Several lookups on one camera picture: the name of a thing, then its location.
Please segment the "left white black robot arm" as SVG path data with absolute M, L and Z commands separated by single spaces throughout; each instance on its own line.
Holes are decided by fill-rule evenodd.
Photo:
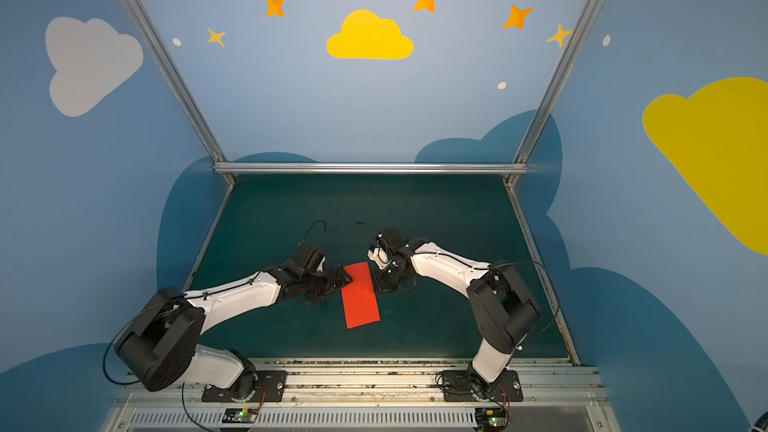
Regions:
M 213 327 L 249 311 L 304 295 L 322 301 L 353 282 L 342 268 L 321 264 L 299 276 L 272 267 L 239 280 L 180 292 L 169 286 L 156 292 L 114 341 L 117 357 L 149 392 L 171 385 L 205 385 L 232 402 L 267 396 L 253 363 L 230 349 L 199 343 Z

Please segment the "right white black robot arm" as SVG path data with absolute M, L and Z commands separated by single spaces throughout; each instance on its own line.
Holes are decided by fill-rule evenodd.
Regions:
M 466 370 L 437 374 L 446 401 L 522 399 L 517 376 L 507 365 L 541 319 L 541 311 L 514 264 L 473 261 L 421 240 L 400 247 L 380 240 L 367 256 L 377 267 L 372 280 L 378 292 L 396 290 L 419 275 L 468 299 L 482 341 Z

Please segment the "red square paper sheet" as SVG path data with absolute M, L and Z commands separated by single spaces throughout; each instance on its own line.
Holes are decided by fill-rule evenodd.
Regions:
M 345 322 L 353 329 L 380 321 L 380 312 L 374 292 L 368 263 L 344 267 L 352 281 L 341 289 Z

